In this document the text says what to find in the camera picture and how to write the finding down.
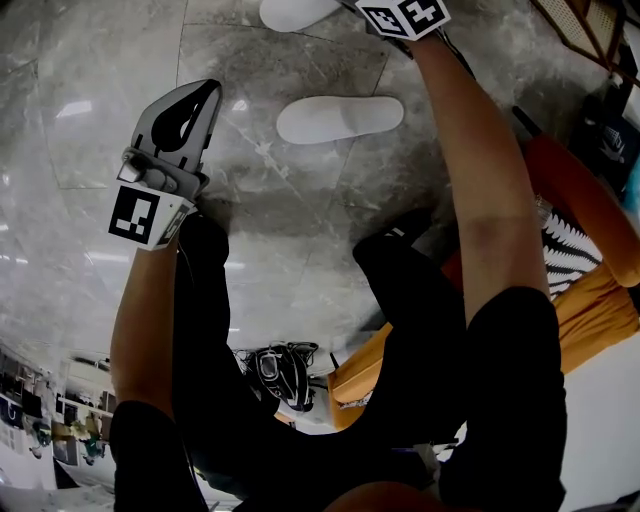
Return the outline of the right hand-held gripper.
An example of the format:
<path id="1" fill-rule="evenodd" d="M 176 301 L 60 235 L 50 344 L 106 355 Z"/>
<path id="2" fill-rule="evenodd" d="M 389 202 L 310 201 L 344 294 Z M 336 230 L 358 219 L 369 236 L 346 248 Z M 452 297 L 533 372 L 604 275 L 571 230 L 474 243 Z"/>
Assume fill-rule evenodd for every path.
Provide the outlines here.
<path id="1" fill-rule="evenodd" d="M 409 59 L 408 42 L 429 35 L 446 38 L 445 24 L 451 15 L 443 0 L 339 0 L 352 14 L 365 21 L 366 32 L 388 42 Z"/>

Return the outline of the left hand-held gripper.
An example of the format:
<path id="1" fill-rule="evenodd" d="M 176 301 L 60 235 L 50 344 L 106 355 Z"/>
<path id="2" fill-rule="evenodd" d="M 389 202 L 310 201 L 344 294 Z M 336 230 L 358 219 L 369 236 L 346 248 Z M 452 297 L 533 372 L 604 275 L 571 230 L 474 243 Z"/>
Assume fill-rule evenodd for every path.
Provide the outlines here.
<path id="1" fill-rule="evenodd" d="M 202 155 L 221 103 L 222 85 L 205 79 L 171 90 L 142 112 L 116 177 L 109 234 L 144 250 L 169 245 L 209 183 Z"/>

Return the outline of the white slipper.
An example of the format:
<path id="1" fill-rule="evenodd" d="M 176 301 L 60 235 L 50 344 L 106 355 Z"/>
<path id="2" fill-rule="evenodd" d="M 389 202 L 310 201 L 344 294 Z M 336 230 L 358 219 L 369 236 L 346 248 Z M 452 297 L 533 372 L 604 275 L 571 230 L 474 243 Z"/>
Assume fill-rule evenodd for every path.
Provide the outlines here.
<path id="1" fill-rule="evenodd" d="M 286 106 L 276 130 L 291 144 L 322 144 L 390 131 L 403 118 L 404 107 L 393 97 L 315 96 Z"/>
<path id="2" fill-rule="evenodd" d="M 337 0 L 262 0 L 262 23 L 276 32 L 296 32 L 323 20 L 342 5 Z"/>

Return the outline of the person's right forearm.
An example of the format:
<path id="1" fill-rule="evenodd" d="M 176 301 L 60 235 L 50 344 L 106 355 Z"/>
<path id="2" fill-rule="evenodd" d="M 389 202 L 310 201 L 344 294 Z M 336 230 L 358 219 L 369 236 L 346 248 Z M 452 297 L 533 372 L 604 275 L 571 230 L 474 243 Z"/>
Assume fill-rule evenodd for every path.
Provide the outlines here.
<path id="1" fill-rule="evenodd" d="M 511 287 L 548 293 L 535 197 L 510 124 L 440 38 L 409 48 L 451 182 L 466 317 Z"/>

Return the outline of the person's left forearm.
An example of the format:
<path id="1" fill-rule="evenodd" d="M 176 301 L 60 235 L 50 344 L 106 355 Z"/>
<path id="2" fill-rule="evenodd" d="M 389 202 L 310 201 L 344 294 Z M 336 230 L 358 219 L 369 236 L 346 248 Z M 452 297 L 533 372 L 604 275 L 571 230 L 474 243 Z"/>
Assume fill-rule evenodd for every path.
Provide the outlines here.
<path id="1" fill-rule="evenodd" d="M 111 347 L 118 401 L 147 403 L 173 416 L 172 356 L 178 245 L 136 251 L 117 311 Z"/>

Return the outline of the person's left black shoe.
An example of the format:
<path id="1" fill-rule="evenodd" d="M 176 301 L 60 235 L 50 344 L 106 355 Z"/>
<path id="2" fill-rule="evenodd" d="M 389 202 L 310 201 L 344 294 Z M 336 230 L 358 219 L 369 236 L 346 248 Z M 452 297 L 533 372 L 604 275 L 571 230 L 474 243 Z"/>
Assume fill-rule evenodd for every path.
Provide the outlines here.
<path id="1" fill-rule="evenodd" d="M 180 227 L 180 239 L 228 238 L 233 207 L 227 201 L 213 200 L 198 203 Z"/>

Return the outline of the person's black shoe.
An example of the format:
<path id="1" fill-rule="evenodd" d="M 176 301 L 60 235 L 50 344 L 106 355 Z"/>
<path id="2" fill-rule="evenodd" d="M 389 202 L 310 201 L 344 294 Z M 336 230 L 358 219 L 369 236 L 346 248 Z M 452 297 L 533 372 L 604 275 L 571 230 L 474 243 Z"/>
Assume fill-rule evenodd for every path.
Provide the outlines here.
<path id="1" fill-rule="evenodd" d="M 228 238 L 233 207 L 227 201 L 213 200 L 198 203 L 180 227 L 180 239 Z"/>
<path id="2" fill-rule="evenodd" d="M 401 214 L 383 229 L 381 239 L 401 248 L 410 248 L 432 226 L 432 212 L 417 208 Z"/>

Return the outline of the person's black trousers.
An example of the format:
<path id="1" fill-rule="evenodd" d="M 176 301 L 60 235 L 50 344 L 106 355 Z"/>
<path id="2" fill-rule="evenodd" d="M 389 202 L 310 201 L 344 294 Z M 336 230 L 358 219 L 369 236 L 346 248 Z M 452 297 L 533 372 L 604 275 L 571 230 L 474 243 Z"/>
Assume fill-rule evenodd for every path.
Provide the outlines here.
<path id="1" fill-rule="evenodd" d="M 320 475 L 341 469 L 348 458 L 323 453 L 317 437 L 336 436 L 339 447 L 391 448 L 392 435 L 376 438 L 375 420 L 405 418 L 417 396 L 415 384 L 436 384 L 458 366 L 465 332 L 461 296 L 441 270 L 413 247 L 384 242 L 380 234 L 353 252 L 392 326 L 382 368 L 363 414 L 348 428 L 307 435 L 266 411 L 245 381 L 228 346 L 230 306 L 224 265 L 228 238 L 180 239 L 175 285 L 173 407 L 194 465 L 210 485 L 236 495 L 240 504 L 275 486 L 275 474 L 309 471 L 303 487 L 315 491 Z M 410 433 L 403 450 L 450 441 L 448 435 Z"/>

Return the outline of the person's right black shoe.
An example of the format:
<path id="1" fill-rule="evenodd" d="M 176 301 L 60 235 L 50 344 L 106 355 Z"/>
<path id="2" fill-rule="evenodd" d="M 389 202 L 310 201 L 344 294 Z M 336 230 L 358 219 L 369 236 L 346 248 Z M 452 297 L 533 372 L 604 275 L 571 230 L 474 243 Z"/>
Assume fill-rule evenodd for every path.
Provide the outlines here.
<path id="1" fill-rule="evenodd" d="M 417 208 L 401 214 L 383 229 L 381 239 L 401 248 L 410 248 L 432 226 L 432 212 Z"/>

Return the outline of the orange sofa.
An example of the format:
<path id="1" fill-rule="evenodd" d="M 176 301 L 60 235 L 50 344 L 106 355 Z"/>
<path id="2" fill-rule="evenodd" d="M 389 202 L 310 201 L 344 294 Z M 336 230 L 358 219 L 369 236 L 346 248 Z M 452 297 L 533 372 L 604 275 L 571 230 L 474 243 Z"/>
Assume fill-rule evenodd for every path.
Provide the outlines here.
<path id="1" fill-rule="evenodd" d="M 600 265 L 606 265 L 621 286 L 630 291 L 640 285 L 640 233 L 619 202 L 575 156 L 546 135 L 529 140 L 524 156 L 543 212 L 548 215 L 555 208 L 578 225 L 601 252 Z"/>

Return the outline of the black white striped blanket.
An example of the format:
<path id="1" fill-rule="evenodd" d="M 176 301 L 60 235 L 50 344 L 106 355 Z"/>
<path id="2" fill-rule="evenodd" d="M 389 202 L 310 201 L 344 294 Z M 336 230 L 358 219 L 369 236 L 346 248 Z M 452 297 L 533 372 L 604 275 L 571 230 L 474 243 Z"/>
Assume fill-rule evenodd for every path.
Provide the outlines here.
<path id="1" fill-rule="evenodd" d="M 541 236 L 552 301 L 603 262 L 591 238 L 555 208 L 548 212 Z"/>

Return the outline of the large orange cushion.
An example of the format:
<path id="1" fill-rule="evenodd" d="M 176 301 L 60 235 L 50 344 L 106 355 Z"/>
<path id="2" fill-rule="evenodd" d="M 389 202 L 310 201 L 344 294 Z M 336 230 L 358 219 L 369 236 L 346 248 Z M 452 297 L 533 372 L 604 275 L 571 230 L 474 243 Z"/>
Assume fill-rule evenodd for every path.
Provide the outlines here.
<path id="1" fill-rule="evenodd" d="M 604 264 L 573 283 L 553 305 L 565 374 L 640 331 L 640 315 L 628 289 Z"/>

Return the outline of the person's black shirt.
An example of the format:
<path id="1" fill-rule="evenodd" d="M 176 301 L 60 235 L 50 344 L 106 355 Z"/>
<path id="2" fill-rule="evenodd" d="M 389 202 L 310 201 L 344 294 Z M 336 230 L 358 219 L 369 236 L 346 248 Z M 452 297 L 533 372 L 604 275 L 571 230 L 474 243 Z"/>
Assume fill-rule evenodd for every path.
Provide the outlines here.
<path id="1" fill-rule="evenodd" d="M 441 465 L 435 503 L 477 512 L 558 512 L 567 414 L 552 304 L 540 291 L 509 288 L 480 309 L 463 341 L 454 370 L 436 384 L 415 384 L 404 419 L 374 421 L 376 438 L 392 435 L 390 449 L 339 447 L 336 436 L 317 437 L 323 453 L 347 457 L 348 464 L 323 472 L 315 491 L 303 487 L 309 471 L 279 470 L 284 498 L 277 500 L 269 485 L 237 512 L 322 512 L 345 494 L 385 483 L 416 492 L 428 471 L 416 453 L 403 450 L 409 434 L 448 436 L 460 423 L 466 437 Z"/>

